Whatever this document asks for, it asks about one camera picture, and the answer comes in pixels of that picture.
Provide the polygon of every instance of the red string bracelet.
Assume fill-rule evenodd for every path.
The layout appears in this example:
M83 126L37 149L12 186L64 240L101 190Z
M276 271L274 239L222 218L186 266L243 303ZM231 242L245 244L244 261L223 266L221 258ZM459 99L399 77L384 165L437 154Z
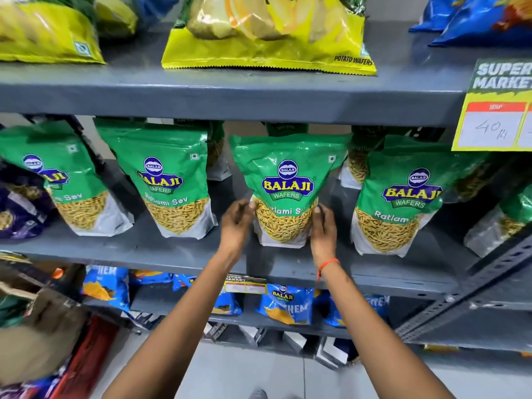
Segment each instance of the red string bracelet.
M323 268L325 266L327 266L330 262L336 262L336 263L340 264L340 261L338 259L334 258L334 257L332 259L329 259L328 261L323 262L321 264L320 268L318 269L318 277L316 278L316 281L318 281L320 279L321 271L323 270Z

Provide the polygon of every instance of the hand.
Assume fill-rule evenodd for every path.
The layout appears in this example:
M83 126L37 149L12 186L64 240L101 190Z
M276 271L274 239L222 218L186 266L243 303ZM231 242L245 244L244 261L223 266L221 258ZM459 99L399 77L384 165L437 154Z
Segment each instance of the hand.
M242 249L249 231L249 223L255 215L255 207L254 201L237 200L223 214L218 253L229 260L231 267L242 255Z
M319 204L312 213L310 248L314 265L319 268L323 262L336 257L336 224L330 208Z

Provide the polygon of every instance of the tiled floor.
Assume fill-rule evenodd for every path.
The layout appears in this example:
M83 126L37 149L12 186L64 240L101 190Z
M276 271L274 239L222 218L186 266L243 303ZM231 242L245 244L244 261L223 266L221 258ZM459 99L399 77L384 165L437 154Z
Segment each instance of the tiled floor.
M121 333L91 399L101 398L145 338ZM526 399L532 392L526 372L431 368L457 399ZM209 343L199 344L176 398L247 399L257 388L269 399L378 399L360 364L335 372L313 360Z

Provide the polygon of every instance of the supermarket sign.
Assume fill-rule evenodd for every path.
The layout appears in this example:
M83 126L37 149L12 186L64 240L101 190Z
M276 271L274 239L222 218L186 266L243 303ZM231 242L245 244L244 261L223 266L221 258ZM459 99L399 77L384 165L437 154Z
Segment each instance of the supermarket sign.
M532 59L480 59L453 151L532 151Z

